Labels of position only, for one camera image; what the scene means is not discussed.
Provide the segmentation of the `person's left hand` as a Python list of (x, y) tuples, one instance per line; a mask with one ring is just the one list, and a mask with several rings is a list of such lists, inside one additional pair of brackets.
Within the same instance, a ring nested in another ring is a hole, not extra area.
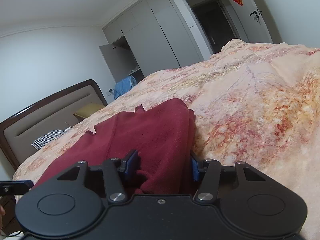
[(5, 215), (5, 210), (3, 209), (2, 206), (0, 206), (0, 214), (1, 214), (1, 216), (4, 216), (4, 215)]

